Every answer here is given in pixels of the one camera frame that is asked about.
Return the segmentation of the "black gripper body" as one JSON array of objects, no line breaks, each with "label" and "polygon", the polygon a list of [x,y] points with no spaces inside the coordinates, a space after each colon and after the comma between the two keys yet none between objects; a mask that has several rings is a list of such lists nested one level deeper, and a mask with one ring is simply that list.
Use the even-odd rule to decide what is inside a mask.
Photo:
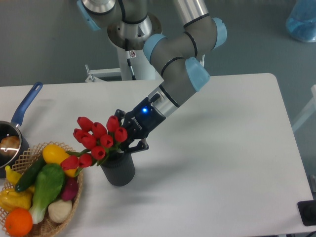
[{"label": "black gripper body", "polygon": [[124,117],[122,126],[127,131],[127,141],[147,138],[165,119],[146,97]]}]

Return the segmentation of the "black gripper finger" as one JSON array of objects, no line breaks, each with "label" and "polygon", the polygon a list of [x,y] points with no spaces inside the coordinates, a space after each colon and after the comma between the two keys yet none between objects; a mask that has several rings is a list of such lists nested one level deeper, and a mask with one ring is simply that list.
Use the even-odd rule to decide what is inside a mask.
[{"label": "black gripper finger", "polygon": [[116,109],[114,116],[117,117],[120,125],[125,125],[125,119],[126,119],[126,112],[125,111],[123,111],[121,109]]},{"label": "black gripper finger", "polygon": [[147,143],[147,139],[143,138],[140,139],[138,141],[138,143],[131,147],[130,145],[135,142],[135,140],[127,140],[123,143],[121,143],[120,145],[120,149],[124,152],[124,153],[137,153],[137,152],[142,152],[142,151],[146,151],[149,149],[149,145]]}]

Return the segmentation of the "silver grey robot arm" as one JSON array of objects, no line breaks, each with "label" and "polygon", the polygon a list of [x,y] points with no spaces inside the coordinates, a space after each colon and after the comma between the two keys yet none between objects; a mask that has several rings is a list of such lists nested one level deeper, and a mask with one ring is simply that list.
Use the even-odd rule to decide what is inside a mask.
[{"label": "silver grey robot arm", "polygon": [[226,26],[210,17],[202,0],[174,2],[184,28],[174,39],[162,34],[145,0],[79,0],[77,5],[92,29],[107,29],[112,44],[125,52],[143,51],[163,79],[132,111],[116,112],[128,134],[121,149],[146,150],[149,133],[209,81],[200,61],[226,41]]}]

